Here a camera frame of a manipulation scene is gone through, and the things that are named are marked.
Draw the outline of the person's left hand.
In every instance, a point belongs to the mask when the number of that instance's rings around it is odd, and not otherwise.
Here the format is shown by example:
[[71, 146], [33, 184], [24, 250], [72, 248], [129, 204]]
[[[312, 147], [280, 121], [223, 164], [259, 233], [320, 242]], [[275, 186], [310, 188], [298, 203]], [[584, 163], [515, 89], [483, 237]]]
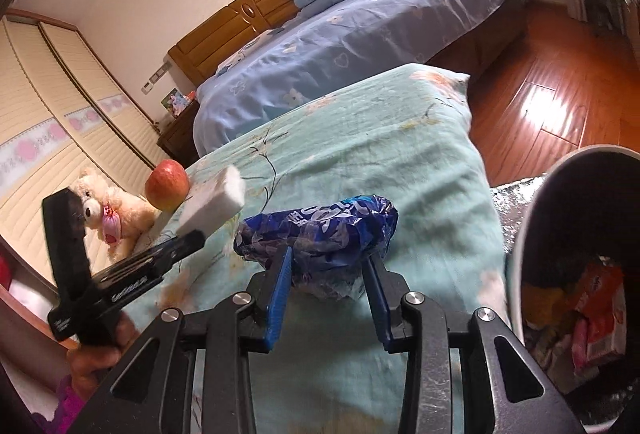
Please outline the person's left hand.
[[130, 317], [121, 312], [115, 328], [115, 342], [107, 346], [80, 344], [67, 352], [70, 366], [70, 385], [74, 392], [88, 402], [100, 385], [99, 372], [116, 365], [140, 333]]

